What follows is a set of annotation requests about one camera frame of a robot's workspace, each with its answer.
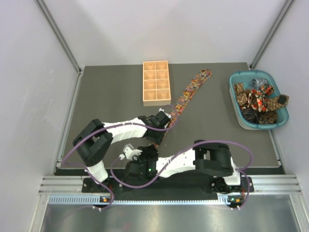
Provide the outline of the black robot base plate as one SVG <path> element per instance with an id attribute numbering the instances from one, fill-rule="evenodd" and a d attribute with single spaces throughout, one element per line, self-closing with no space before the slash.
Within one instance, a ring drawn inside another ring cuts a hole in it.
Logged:
<path id="1" fill-rule="evenodd" d="M 252 179 L 241 177 L 240 185 L 228 186 L 222 177 L 211 177 L 196 171 L 187 171 L 174 174 L 171 177 L 157 178 L 152 184 L 144 188 L 130 188 L 120 184 L 113 177 L 103 183 L 116 196 L 124 197 L 137 195 L 138 197 L 149 196 L 183 196 L 185 194 L 213 195 L 215 193 L 229 194 L 232 192 L 244 193 L 254 191 Z"/>

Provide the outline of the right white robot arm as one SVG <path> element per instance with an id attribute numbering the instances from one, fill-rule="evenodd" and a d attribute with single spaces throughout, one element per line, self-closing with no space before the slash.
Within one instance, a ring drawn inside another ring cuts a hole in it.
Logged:
<path id="1" fill-rule="evenodd" d="M 197 140 L 193 147 L 165 158 L 159 156 L 155 145 L 136 149 L 126 145 L 124 155 L 129 161 L 124 185 L 129 188 L 145 188 L 156 181 L 190 171 L 208 177 L 216 192 L 230 193 L 243 185 L 230 148 L 224 143 Z"/>

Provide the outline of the colourful banana print tie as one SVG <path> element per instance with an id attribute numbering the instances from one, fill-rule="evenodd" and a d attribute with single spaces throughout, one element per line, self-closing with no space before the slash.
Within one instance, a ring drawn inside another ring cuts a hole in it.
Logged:
<path id="1" fill-rule="evenodd" d="M 200 70 L 199 73 L 189 81 L 182 94 L 176 101 L 174 108 L 172 108 L 170 112 L 171 121 L 167 126 L 168 128 L 176 124 L 177 117 L 184 111 L 185 107 L 196 94 L 199 87 L 203 83 L 205 83 L 211 76 L 211 71 L 209 69 L 204 69 Z"/>

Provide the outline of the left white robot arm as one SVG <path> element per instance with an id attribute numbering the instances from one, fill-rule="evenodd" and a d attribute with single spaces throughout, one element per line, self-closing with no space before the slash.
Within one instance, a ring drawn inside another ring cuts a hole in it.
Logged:
<path id="1" fill-rule="evenodd" d="M 94 188 L 103 192 L 109 187 L 109 175 L 102 160 L 111 144 L 131 138 L 145 138 L 158 145 L 170 121 L 171 115 L 162 109 L 156 115 L 139 116 L 124 122 L 92 120 L 74 139 L 73 146 L 83 160 L 86 171 L 94 177 Z"/>

